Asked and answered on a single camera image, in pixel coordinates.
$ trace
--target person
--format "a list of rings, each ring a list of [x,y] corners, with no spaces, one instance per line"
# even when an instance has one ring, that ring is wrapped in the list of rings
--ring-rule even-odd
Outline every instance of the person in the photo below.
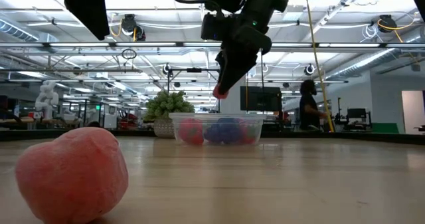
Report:
[[[313,95],[317,95],[314,81],[306,80],[301,84],[301,100],[299,102],[300,128],[302,130],[319,130],[320,118],[326,118],[326,114],[319,112]]]

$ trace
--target computer screen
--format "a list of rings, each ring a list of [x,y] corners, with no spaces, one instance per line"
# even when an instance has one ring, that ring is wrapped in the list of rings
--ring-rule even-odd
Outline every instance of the computer screen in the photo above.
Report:
[[[282,110],[282,92],[279,87],[240,87],[240,109],[247,111]]]
[[[366,118],[365,108],[349,108],[347,111],[349,118]]]

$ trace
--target plastic bin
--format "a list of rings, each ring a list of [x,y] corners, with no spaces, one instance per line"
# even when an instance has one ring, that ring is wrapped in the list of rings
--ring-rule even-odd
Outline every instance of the plastic bin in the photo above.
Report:
[[[254,145],[266,115],[172,113],[177,141],[191,145]]]

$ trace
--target wooden table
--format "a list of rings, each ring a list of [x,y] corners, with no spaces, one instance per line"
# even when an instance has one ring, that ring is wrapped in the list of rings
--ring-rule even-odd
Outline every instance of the wooden table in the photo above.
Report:
[[[103,224],[425,223],[425,149],[351,140],[190,147],[119,138],[129,189]],[[13,166],[39,141],[0,143],[0,223],[41,224]]]

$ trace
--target dark shirt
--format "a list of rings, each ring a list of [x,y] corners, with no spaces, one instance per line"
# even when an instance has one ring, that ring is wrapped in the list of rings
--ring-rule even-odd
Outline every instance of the dark shirt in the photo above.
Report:
[[[302,130],[308,129],[308,126],[313,125],[316,128],[320,127],[320,118],[315,114],[308,114],[305,112],[304,107],[310,105],[313,109],[317,110],[317,104],[311,94],[304,94],[299,102],[299,118],[301,120],[300,128]]]

